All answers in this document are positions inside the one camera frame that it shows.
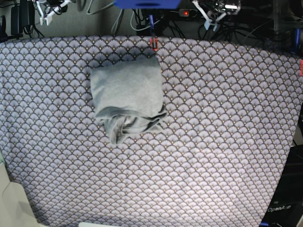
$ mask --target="gray fabric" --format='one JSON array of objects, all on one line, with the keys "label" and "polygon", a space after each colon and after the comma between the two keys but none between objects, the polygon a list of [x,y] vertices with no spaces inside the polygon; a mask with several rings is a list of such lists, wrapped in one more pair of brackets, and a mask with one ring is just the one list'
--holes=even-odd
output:
[{"label": "gray fabric", "polygon": [[258,227],[303,102],[301,59],[221,42],[159,38],[161,133],[110,144],[91,70],[155,56],[149,37],[0,44],[0,150],[50,227]]},{"label": "gray fabric", "polygon": [[90,87],[96,119],[104,124],[112,144],[134,134],[161,131],[166,112],[156,58],[94,69]]}]

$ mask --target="red clip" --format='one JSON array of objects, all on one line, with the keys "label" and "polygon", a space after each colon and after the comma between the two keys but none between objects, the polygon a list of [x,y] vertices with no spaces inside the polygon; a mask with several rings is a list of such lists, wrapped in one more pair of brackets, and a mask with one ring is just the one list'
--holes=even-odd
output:
[{"label": "red clip", "polygon": [[151,38],[151,47],[154,51],[158,50],[158,39],[157,38]]}]

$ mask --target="blue device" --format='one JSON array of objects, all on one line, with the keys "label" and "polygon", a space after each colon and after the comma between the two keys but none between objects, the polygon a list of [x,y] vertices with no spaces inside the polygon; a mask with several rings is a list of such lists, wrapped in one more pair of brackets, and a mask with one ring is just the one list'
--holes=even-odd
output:
[{"label": "blue device", "polygon": [[181,0],[116,0],[121,9],[176,9]]}]

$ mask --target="patterned tablecloth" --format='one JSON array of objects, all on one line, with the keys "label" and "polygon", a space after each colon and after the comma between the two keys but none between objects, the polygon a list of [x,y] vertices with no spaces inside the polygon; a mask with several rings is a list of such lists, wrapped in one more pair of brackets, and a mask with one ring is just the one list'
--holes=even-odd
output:
[{"label": "patterned tablecloth", "polygon": [[159,38],[168,117],[109,144],[92,68],[154,55],[149,38],[0,45],[0,150],[37,220],[125,227],[257,227],[303,101],[300,60],[228,43]]}]

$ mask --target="folded gray cloth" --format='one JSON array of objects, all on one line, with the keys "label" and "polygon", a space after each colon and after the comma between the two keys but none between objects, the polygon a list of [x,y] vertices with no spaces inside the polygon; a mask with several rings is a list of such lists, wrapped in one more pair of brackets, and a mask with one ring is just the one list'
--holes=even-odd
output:
[{"label": "folded gray cloth", "polygon": [[96,119],[112,144],[128,136],[162,130],[166,116],[162,76],[155,58],[94,69],[90,76]]}]

